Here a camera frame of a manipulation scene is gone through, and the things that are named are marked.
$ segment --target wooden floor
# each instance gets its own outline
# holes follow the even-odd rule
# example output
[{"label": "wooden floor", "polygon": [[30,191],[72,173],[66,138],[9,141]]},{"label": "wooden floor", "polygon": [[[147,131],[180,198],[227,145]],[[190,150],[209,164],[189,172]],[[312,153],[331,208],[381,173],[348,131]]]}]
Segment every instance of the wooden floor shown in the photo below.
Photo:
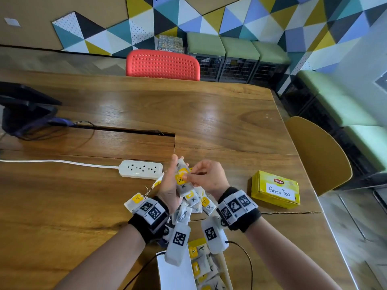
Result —
[{"label": "wooden floor", "polygon": [[[125,59],[0,47],[0,68],[124,76]],[[274,100],[287,120],[275,95]],[[387,215],[371,191],[331,191],[319,200],[359,289],[383,290],[365,263],[387,258]]]}]

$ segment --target person's right hand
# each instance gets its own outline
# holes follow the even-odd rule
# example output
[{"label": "person's right hand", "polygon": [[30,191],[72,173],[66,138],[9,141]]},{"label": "person's right hand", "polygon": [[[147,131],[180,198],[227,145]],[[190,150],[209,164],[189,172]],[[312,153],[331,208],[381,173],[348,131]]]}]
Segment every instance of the person's right hand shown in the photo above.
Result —
[{"label": "person's right hand", "polygon": [[211,160],[202,160],[197,163],[191,173],[183,175],[183,179],[192,182],[194,186],[201,186],[214,196],[216,201],[230,187],[220,162]]}]

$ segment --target white wall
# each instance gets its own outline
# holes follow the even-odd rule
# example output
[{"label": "white wall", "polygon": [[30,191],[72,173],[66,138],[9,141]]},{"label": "white wall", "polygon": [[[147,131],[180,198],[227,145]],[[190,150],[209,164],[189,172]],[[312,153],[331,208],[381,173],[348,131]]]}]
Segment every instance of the white wall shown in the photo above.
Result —
[{"label": "white wall", "polygon": [[387,11],[332,73],[382,125],[387,126],[387,92],[374,82],[387,71]]}]

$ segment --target person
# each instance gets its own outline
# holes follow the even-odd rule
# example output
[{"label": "person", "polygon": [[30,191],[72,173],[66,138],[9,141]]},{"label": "person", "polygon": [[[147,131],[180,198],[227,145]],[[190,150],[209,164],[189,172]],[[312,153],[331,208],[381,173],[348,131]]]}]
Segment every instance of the person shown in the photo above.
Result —
[{"label": "person", "polygon": [[[170,214],[181,203],[176,192],[177,160],[177,155],[172,155],[157,194],[157,200]],[[183,179],[201,186],[216,201],[230,189],[225,171],[216,161],[200,161]],[[126,225],[65,276],[55,290],[117,290],[149,242],[148,237],[144,237],[140,231],[133,224]],[[244,234],[283,289],[341,289],[323,269],[263,217],[260,216],[245,228]]]}]

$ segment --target geometric wall mural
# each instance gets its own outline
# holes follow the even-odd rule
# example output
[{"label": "geometric wall mural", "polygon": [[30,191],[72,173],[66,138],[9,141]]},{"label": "geometric wall mural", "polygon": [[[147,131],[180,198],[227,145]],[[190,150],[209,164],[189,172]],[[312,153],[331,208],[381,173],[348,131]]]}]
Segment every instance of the geometric wall mural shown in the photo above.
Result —
[{"label": "geometric wall mural", "polygon": [[52,24],[63,50],[125,58],[187,32],[279,44],[292,59],[281,94],[302,69],[332,72],[387,9],[387,0],[239,0],[201,15],[185,0],[127,0],[128,19],[104,29],[77,12]]}]

